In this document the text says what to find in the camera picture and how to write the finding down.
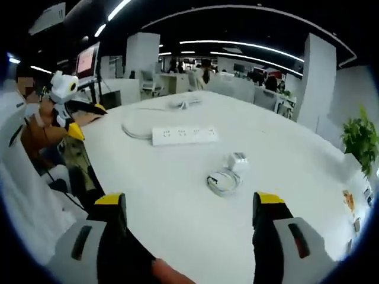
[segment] person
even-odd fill
[[[191,279],[176,271],[162,259],[156,259],[152,264],[152,274],[162,284],[195,284]]]
[[[178,69],[176,68],[176,58],[171,59],[168,73],[178,73]]]
[[[25,118],[27,127],[21,133],[21,142],[37,171],[38,166],[51,169],[57,164],[64,164],[60,159],[57,145],[67,136],[67,131],[62,127],[54,127],[53,109],[54,104],[49,98],[40,98],[36,92],[36,82],[33,78],[32,70],[25,64],[20,63],[16,72],[17,91],[25,99],[27,109]],[[79,126],[89,124],[96,118],[97,114],[81,114],[75,116],[75,121]]]
[[[275,76],[269,76],[265,83],[266,89],[276,92],[278,88],[278,82]]]
[[[211,71],[211,60],[209,59],[202,59],[201,61],[201,68],[196,70],[195,76],[200,83],[202,89],[204,89],[209,81],[212,80],[212,78],[215,77],[214,72]]]
[[[278,86],[278,90],[279,90],[279,92],[281,92],[281,93],[284,92],[284,90],[285,90],[285,83],[284,83],[283,80],[280,81],[279,86]]]
[[[37,95],[36,83],[27,66],[17,68],[18,93],[27,102],[25,111],[26,127],[21,132],[21,143],[35,170],[50,188],[76,196],[85,210],[104,193],[101,188],[86,190],[83,172],[77,166],[67,167],[58,151],[58,144],[67,136],[62,127],[52,126],[53,102]],[[82,114],[76,117],[79,126],[89,124],[101,115]]]
[[[184,69],[183,69],[183,62],[178,62],[178,72],[180,74],[183,74],[184,73]]]

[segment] green plant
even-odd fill
[[[291,94],[291,92],[289,90],[283,91],[282,94],[285,95],[285,96],[287,96],[287,97],[289,97],[289,98],[292,96],[292,94]]]
[[[370,177],[372,164],[378,157],[379,137],[363,106],[360,118],[349,118],[348,122],[343,124],[341,138],[346,147],[345,153],[353,154],[362,165],[362,172],[367,178]]]

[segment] office chair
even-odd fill
[[[268,109],[269,111],[275,111],[277,96],[262,88],[257,88],[254,96],[254,104],[261,108]]]
[[[151,91],[152,96],[157,94],[159,96],[159,93],[162,91],[163,86],[155,79],[153,72],[151,71],[141,71],[142,74],[142,89],[144,91]]]

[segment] white table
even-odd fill
[[[252,200],[255,191],[279,195],[292,214],[304,218],[339,259],[352,237],[343,203],[346,187],[336,169],[343,153],[308,129],[252,104],[211,92],[192,92],[201,105],[165,108],[180,95],[112,109],[83,128],[85,148],[105,193],[124,192],[128,227],[156,257],[196,283],[252,283]],[[155,125],[214,125],[214,144],[153,147],[121,130],[128,118],[136,129]],[[250,169],[234,196],[221,198],[205,185],[233,151],[244,152]],[[362,192],[352,192],[358,212],[367,210]]]

